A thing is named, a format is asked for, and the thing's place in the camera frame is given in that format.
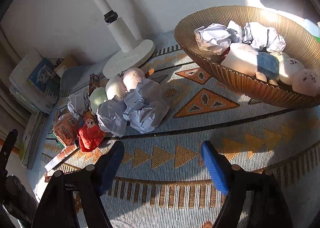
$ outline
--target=red plush toy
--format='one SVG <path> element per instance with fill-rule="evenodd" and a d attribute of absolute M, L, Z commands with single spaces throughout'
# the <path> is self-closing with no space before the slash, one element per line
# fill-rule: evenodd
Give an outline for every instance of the red plush toy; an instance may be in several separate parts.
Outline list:
<path fill-rule="evenodd" d="M 81 151 L 91 152 L 96 149 L 105 137 L 105 134 L 106 133 L 102 131 L 96 123 L 92 113 L 87 111 L 80 122 L 77 131 Z"/>

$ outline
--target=white crumpled paper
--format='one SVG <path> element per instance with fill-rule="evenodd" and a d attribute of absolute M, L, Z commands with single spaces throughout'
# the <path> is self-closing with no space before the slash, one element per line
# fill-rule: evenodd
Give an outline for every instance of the white crumpled paper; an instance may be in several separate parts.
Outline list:
<path fill-rule="evenodd" d="M 230 46 L 231 34 L 226 26 L 212 23 L 207 28 L 204 26 L 194 30 L 199 49 L 222 54 Z"/>
<path fill-rule="evenodd" d="M 123 118 L 123 112 L 126 108 L 124 101 L 117 95 L 112 100 L 100 104 L 97 110 L 100 129 L 122 137 L 127 126 L 127 121 Z"/>
<path fill-rule="evenodd" d="M 130 126 L 140 133 L 153 131 L 170 109 L 161 97 L 160 85 L 144 78 L 124 98 L 127 105 L 123 113 L 124 119 L 130 121 Z"/>
<path fill-rule="evenodd" d="M 249 22 L 244 26 L 244 43 L 261 51 L 264 47 L 268 52 L 283 51 L 284 38 L 273 27 L 265 27 L 258 22 Z"/>
<path fill-rule="evenodd" d="M 76 115 L 83 115 L 88 110 L 89 100 L 86 97 L 86 92 L 80 94 L 71 94 L 68 102 L 68 110 Z"/>
<path fill-rule="evenodd" d="M 228 24 L 228 32 L 231 34 L 229 37 L 231 39 L 231 43 L 242 43 L 243 40 L 243 32 L 242 27 L 235 23 L 234 21 L 229 21 Z"/>

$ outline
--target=white lamp base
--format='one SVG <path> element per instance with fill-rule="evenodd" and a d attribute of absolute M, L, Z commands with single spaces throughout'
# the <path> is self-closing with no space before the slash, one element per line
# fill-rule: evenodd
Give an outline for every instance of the white lamp base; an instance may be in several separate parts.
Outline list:
<path fill-rule="evenodd" d="M 107 79 L 111 79 L 114 75 L 131 67 L 139 67 L 151 57 L 154 51 L 155 45 L 151 40 L 143 40 L 135 49 L 127 53 L 120 50 L 108 60 L 103 74 Z"/>

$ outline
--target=golden glass bowl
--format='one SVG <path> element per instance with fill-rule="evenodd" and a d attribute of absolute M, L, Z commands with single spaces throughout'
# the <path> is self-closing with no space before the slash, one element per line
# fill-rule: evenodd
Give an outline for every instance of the golden glass bowl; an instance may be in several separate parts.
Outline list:
<path fill-rule="evenodd" d="M 274 27 L 284 37 L 284 52 L 298 59 L 305 68 L 320 76 L 320 43 L 303 27 L 276 13 L 247 6 L 212 7 L 190 14 L 174 30 L 174 37 L 184 52 L 203 70 L 236 92 L 261 102 L 284 108 L 311 108 L 320 105 L 320 96 L 311 97 L 292 91 L 290 86 L 275 86 L 220 65 L 222 56 L 198 48 L 194 29 L 212 23 L 228 25 L 233 20 L 240 26 L 257 21 Z"/>

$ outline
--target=metal screw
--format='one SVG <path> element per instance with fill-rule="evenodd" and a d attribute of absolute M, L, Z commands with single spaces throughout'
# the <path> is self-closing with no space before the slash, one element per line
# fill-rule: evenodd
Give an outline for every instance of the metal screw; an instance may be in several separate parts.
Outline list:
<path fill-rule="evenodd" d="M 93 165 L 93 164 L 87 165 L 87 166 L 85 167 L 85 169 L 86 169 L 87 171 L 92 171 L 92 170 L 94 170 L 94 165 Z"/>
<path fill-rule="evenodd" d="M 272 171 L 269 170 L 269 169 L 266 169 L 266 170 L 264 171 L 264 173 L 265 173 L 266 175 L 272 175 Z"/>
<path fill-rule="evenodd" d="M 61 170 L 58 170 L 58 171 L 56 171 L 56 172 L 54 173 L 54 176 L 59 177 L 59 176 L 61 176 L 61 174 L 62 174 L 62 171 L 61 171 Z"/>
<path fill-rule="evenodd" d="M 233 170 L 235 170 L 235 171 L 238 171 L 238 170 L 241 169 L 241 167 L 240 167 L 238 164 L 233 164 L 233 165 L 231 166 L 231 168 L 232 168 Z"/>

